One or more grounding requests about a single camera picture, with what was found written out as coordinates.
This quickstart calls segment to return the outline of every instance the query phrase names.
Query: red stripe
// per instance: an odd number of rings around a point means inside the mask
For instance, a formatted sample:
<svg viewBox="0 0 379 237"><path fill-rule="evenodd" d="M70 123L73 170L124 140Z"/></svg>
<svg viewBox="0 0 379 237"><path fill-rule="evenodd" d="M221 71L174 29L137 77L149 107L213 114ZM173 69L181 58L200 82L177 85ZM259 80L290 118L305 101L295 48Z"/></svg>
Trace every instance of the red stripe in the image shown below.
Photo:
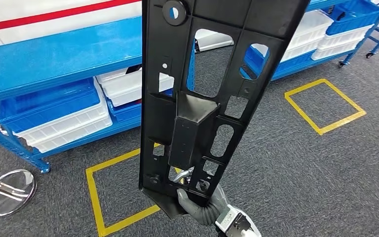
<svg viewBox="0 0 379 237"><path fill-rule="evenodd" d="M27 17L17 18L13 20L0 21L0 29L5 29L5 28L10 28L10 27L15 27L15 26L22 26L22 25L27 25L31 23L41 22L41 21L53 20L53 19L57 19L61 17L101 10L101 9L105 9L105 8L109 8L113 6L119 6L119 5L128 4L132 2L137 2L137 1L139 0L110 0L110 1L100 2L100 3L91 4L87 6L80 6L80 7L75 7L75 8L61 10L61 11L45 13L45 14L36 15L36 16L27 16Z"/></svg>

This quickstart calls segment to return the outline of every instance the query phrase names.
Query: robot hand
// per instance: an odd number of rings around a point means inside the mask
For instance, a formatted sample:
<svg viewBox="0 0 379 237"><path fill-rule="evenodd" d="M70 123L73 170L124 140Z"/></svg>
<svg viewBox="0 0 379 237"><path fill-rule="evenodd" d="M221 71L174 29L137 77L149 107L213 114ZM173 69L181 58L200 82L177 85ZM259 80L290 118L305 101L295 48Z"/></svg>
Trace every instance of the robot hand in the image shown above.
<svg viewBox="0 0 379 237"><path fill-rule="evenodd" d="M196 221L205 226L215 223L228 204L225 192L220 184L217 185L206 207L201 207L191 201L185 190L178 189L177 192L178 201L182 208Z"/></svg>
<svg viewBox="0 0 379 237"><path fill-rule="evenodd" d="M177 192L179 204L198 223L206 226L215 223L220 232L227 237L262 237L245 212L228 204L220 184L214 190L206 207L191 201L185 190L178 189Z"/></svg>

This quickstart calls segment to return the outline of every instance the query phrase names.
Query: yellow tape square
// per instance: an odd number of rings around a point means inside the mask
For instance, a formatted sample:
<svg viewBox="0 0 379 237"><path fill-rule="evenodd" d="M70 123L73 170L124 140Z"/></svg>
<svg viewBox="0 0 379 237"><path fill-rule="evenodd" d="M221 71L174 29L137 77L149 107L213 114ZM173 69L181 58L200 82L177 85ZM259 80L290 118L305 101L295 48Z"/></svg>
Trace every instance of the yellow tape square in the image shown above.
<svg viewBox="0 0 379 237"><path fill-rule="evenodd" d="M309 89L315 85L319 85L321 83L325 83L327 84L327 86L329 86L332 90L334 90L338 95L340 95L344 100L346 100L350 105L352 105L358 112L346 117L346 118L343 118L339 121L336 121L326 127L323 127L323 128L320 128L318 127L312 120L311 118L294 102L293 99L291 99L290 96L296 94L296 93L299 93L301 91L304 91L306 89ZM284 93L284 97L285 99L288 101L288 103L290 103L294 109L310 124L310 126L319 134L319 135L323 135L324 133L326 132L329 132L329 131L332 131L333 129L337 128L337 127L340 127L344 124L347 124L365 114L367 114L361 107L359 107L355 102L353 102L348 96L346 96L344 93L342 93L342 91L340 91L338 88L336 88L332 83L330 83L328 80L326 79L319 79L319 80L316 80L316 81L313 81L311 83L308 83L306 85L303 85L303 86L300 86L296 89L293 89L293 90L290 90L290 91L287 91Z"/></svg>
<svg viewBox="0 0 379 237"><path fill-rule="evenodd" d="M95 185L95 180L92 174L98 170L107 168L108 166L117 164L121 161L134 157L138 154L140 154L140 148L86 169L86 179L88 181L89 195L91 197L92 209L94 211L95 223L97 225L97 231L98 231L99 237L105 237L109 234L120 231L126 228L127 226L135 222L138 222L142 220L143 218L148 217L152 215L153 213L160 210L160 208L157 205L153 205L149 208L146 208L143 211L140 211L108 227L106 227L104 224L104 218L102 216L101 205L98 199L97 187ZM178 173L180 172L180 169L175 168L175 171Z"/></svg>

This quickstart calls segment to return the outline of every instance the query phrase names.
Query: gray glove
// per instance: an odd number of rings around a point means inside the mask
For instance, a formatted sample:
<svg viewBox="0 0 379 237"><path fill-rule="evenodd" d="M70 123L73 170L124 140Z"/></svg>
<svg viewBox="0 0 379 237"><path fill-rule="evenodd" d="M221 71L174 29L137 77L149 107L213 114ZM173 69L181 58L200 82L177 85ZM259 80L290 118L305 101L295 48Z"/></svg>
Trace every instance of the gray glove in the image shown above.
<svg viewBox="0 0 379 237"><path fill-rule="evenodd" d="M217 185L206 207L195 204L188 198L187 192L178 189L178 201L182 208L200 224L208 226L214 224L220 213L227 206L227 198L222 187Z"/></svg>

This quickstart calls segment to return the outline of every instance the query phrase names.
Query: black plastic bracket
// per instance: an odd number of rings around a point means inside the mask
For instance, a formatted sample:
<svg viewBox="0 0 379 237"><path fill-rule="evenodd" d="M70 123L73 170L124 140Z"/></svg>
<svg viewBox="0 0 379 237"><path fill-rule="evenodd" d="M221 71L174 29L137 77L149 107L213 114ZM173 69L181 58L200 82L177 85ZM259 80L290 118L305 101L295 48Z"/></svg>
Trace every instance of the black plastic bracket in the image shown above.
<svg viewBox="0 0 379 237"><path fill-rule="evenodd" d="M143 0L143 107L139 188L170 217L185 214L176 189L205 205L218 185L265 87L280 62L309 0ZM233 38L234 47L216 97L186 87L195 32L208 29ZM261 75L245 79L239 72L246 49L266 45L269 57ZM173 95L158 91L159 73L174 77ZM225 115L230 96L248 99L240 118ZM210 150L220 125L233 128L222 157ZM153 146L165 146L162 156ZM214 175L206 161L218 165ZM169 180L171 166L194 167L189 184ZM200 180L209 186L197 188Z"/></svg>

